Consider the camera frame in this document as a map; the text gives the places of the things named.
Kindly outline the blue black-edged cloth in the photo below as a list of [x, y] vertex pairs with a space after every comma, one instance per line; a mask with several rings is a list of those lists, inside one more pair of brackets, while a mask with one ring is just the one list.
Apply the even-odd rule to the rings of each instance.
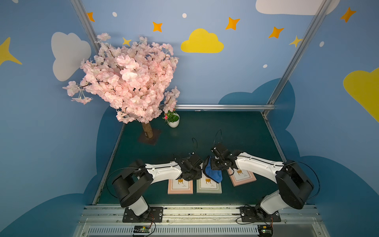
[[222, 177], [222, 171], [221, 170], [213, 170], [211, 167], [211, 157], [207, 156], [205, 161], [202, 164], [202, 172], [205, 175], [205, 177], [213, 180], [216, 183], [221, 183], [223, 180]]

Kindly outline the pink picture frame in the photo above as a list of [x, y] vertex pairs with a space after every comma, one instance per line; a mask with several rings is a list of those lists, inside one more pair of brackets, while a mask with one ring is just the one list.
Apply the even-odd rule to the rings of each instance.
[[247, 170], [229, 168], [227, 172], [234, 187], [257, 181], [254, 173]]
[[193, 194], [193, 181], [184, 179], [169, 180], [167, 193], [169, 195]]

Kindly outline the grey-green picture frame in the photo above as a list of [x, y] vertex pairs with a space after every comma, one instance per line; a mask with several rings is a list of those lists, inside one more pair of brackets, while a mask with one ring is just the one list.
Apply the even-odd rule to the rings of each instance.
[[196, 192], [201, 194], [221, 194], [222, 185], [205, 176], [202, 171], [201, 178], [196, 181]]

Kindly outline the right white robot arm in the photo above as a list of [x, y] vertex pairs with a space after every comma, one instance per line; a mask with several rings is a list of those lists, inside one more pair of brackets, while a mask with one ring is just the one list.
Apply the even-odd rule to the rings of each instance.
[[302, 209], [314, 190], [314, 184], [295, 161], [274, 162], [238, 150], [230, 152], [221, 143], [211, 151], [215, 155], [210, 162], [212, 170], [246, 170], [277, 184], [277, 191], [255, 205], [253, 213], [259, 219], [287, 207]]

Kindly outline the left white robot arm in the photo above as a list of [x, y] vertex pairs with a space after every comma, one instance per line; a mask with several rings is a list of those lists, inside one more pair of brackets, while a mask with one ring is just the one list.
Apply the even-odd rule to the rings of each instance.
[[120, 206], [131, 210], [140, 218], [146, 219], [151, 214], [150, 207], [143, 194], [150, 185], [164, 180], [197, 180], [202, 177], [203, 160], [196, 153], [184, 159], [175, 159], [166, 164], [151, 165], [136, 160], [112, 181], [112, 187]]

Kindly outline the white pot with plant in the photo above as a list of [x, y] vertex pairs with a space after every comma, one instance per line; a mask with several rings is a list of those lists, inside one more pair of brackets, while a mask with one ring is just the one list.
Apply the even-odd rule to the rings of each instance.
[[169, 125], [171, 128], [176, 128], [180, 122], [180, 116], [175, 111], [175, 109], [173, 111], [168, 111], [167, 113], [165, 113], [163, 119], [166, 122], [166, 124]]

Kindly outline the pink blossom artificial tree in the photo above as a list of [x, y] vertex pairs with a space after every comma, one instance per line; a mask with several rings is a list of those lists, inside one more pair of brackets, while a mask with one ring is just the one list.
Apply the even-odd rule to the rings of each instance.
[[107, 33], [97, 36], [98, 54], [80, 66], [84, 78], [79, 83], [70, 81], [64, 89], [84, 105], [92, 101], [87, 93], [99, 96], [116, 110], [119, 122], [139, 122], [143, 142], [154, 143], [159, 135], [150, 122], [172, 112], [180, 95], [176, 87], [168, 90], [179, 59], [170, 44], [148, 43], [140, 37], [129, 47], [114, 47], [110, 38]]

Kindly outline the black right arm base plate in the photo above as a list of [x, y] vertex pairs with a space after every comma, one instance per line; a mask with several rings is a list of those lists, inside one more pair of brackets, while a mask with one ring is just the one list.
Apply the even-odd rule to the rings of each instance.
[[255, 208], [254, 206], [241, 206], [239, 207], [240, 215], [241, 215], [241, 221], [243, 223], [255, 223], [255, 222], [273, 222], [273, 223], [279, 223], [281, 222], [280, 215], [277, 212], [274, 214], [267, 214], [264, 210], [262, 210], [260, 207]]

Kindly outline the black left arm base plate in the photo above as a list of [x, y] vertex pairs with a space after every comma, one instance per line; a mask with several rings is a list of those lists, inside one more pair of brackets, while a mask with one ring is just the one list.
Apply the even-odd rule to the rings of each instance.
[[125, 209], [122, 222], [123, 223], [145, 223], [145, 222], [155, 222], [161, 223], [163, 218], [162, 206], [148, 207], [148, 209], [141, 215], [136, 215], [132, 209], [129, 207]]

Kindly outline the aluminium mounting rail front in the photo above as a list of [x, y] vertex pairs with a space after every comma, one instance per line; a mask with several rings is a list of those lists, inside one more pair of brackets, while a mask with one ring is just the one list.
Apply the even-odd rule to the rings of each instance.
[[75, 237], [328, 237], [317, 207], [285, 208], [253, 222], [241, 204], [158, 204], [144, 222], [116, 205], [86, 206]]

